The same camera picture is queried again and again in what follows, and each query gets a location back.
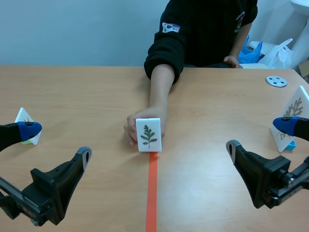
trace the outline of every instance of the hand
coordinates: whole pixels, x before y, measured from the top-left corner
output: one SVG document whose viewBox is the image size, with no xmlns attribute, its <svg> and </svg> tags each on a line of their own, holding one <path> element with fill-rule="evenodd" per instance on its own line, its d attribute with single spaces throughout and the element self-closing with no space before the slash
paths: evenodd
<svg viewBox="0 0 309 232">
<path fill-rule="evenodd" d="M 135 120 L 137 118 L 160 118 L 161 122 L 161 137 L 165 135 L 165 122 L 168 116 L 167 106 L 152 106 L 147 109 L 138 111 L 129 117 L 127 117 L 127 123 L 124 126 L 125 129 L 125 139 L 134 145 L 137 143 L 137 134 L 136 134 L 136 124 Z"/>
<path fill-rule="evenodd" d="M 231 65 L 233 68 L 239 69 L 239 63 L 238 63 L 238 60 L 235 56 L 229 55 L 229 56 L 225 57 L 223 61 L 224 61 L 224 63 Z"/>
</svg>

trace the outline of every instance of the light blue wall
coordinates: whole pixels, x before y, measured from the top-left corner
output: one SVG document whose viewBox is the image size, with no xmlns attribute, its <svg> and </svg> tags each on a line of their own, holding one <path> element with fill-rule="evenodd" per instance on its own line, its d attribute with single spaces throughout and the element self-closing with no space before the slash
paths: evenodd
<svg viewBox="0 0 309 232">
<path fill-rule="evenodd" d="M 168 0 L 0 0 L 0 64 L 141 66 Z"/>
</svg>

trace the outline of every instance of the black clamp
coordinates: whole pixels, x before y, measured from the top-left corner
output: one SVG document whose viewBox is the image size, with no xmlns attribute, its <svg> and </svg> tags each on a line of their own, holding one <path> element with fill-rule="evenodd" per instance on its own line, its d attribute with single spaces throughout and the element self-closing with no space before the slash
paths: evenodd
<svg viewBox="0 0 309 232">
<path fill-rule="evenodd" d="M 2 141 L 1 149 L 27 140 L 41 131 L 29 133 L 22 139 L 21 127 L 18 124 L 20 123 L 0 126 L 0 135 L 10 138 Z M 26 130 L 33 131 L 31 128 L 33 123 L 26 125 Z M 31 171 L 33 183 L 22 191 L 0 177 L 0 189 L 7 193 L 4 196 L 0 192 L 0 207 L 9 218 L 15 219 L 22 213 L 29 217 L 35 226 L 42 226 L 46 221 L 59 224 L 65 217 L 72 194 L 84 174 L 91 155 L 89 147 L 82 147 L 71 161 L 49 172 L 43 173 L 33 169 Z"/>
<path fill-rule="evenodd" d="M 309 141 L 309 120 L 306 118 L 278 118 L 274 125 L 290 136 Z M 245 182 L 256 208 L 266 205 L 278 206 L 301 189 L 309 190 L 309 157 L 303 164 L 289 172 L 291 161 L 283 156 L 265 159 L 258 154 L 246 151 L 240 142 L 231 140 L 226 149 Z"/>
</svg>

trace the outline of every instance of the white card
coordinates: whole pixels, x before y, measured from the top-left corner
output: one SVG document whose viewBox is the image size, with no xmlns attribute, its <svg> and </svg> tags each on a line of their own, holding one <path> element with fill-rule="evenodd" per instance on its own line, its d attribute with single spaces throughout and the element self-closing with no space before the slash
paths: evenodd
<svg viewBox="0 0 309 232">
<path fill-rule="evenodd" d="M 30 117 L 27 111 L 23 107 L 21 107 L 18 112 L 15 122 L 34 122 L 34 120 Z M 28 141 L 23 142 L 22 144 L 32 143 L 34 145 L 37 145 L 39 142 L 40 136 L 41 136 L 41 132 L 38 133 L 36 136 L 34 136 L 32 139 L 29 139 Z"/>
<path fill-rule="evenodd" d="M 302 86 L 298 87 L 285 109 L 279 115 L 279 117 L 294 116 L 309 118 L 309 96 Z M 270 130 L 279 152 L 282 152 L 294 140 L 294 137 L 280 132 L 274 125 L 271 126 Z"/>
<path fill-rule="evenodd" d="M 138 118 L 135 122 L 139 151 L 162 151 L 160 119 Z"/>
</svg>

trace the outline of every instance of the person's left hand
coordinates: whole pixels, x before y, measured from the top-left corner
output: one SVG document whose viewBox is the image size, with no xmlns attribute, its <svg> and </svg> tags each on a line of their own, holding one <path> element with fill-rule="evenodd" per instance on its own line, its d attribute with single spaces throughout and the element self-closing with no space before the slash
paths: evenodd
<svg viewBox="0 0 309 232">
<path fill-rule="evenodd" d="M 224 63 L 231 65 L 235 69 L 239 69 L 239 63 L 235 56 L 229 55 L 224 58 Z"/>
</svg>

